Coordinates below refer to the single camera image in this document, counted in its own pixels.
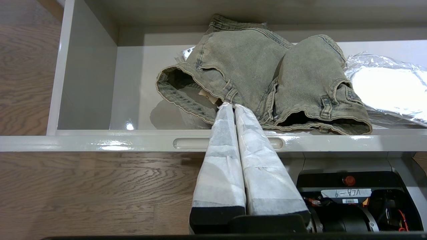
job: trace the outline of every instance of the jeans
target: jeans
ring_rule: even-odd
[[[201,90],[251,109],[264,129],[370,133],[366,110],[344,76],[344,63],[327,36],[294,46],[265,24],[214,15],[187,61],[164,68],[156,88],[168,102],[210,124],[218,105]]]

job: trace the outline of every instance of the red wire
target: red wire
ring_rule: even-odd
[[[402,211],[400,211],[400,209],[398,209],[398,211],[399,211],[399,213],[402,215],[403,222],[405,223],[406,231],[409,231],[408,224],[406,223],[405,215],[402,213]]]

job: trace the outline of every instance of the white cabinet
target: white cabinet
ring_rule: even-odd
[[[427,66],[426,12],[423,0],[67,0],[47,136],[2,136],[0,151],[203,152],[210,130],[188,127],[154,83],[214,13],[267,22],[295,43],[327,34],[346,56],[368,51]],[[419,128],[267,135],[278,152],[295,154],[427,150]]]

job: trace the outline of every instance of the white fabric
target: white fabric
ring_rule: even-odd
[[[193,207],[246,207],[245,185],[231,104],[219,107],[197,177]]]
[[[366,67],[352,76],[352,83],[366,106],[427,121],[427,86],[420,78],[427,82],[427,73]]]
[[[308,211],[253,112],[236,105],[235,114],[249,215]]]

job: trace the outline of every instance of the clear plastic packaging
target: clear plastic packaging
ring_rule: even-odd
[[[193,51],[194,47],[190,47],[189,49],[183,50],[181,52],[178,53],[178,56],[175,58],[176,62],[184,62],[187,60],[188,56],[191,54],[191,52]]]
[[[360,53],[347,59],[346,77],[373,123],[427,127],[427,69]]]

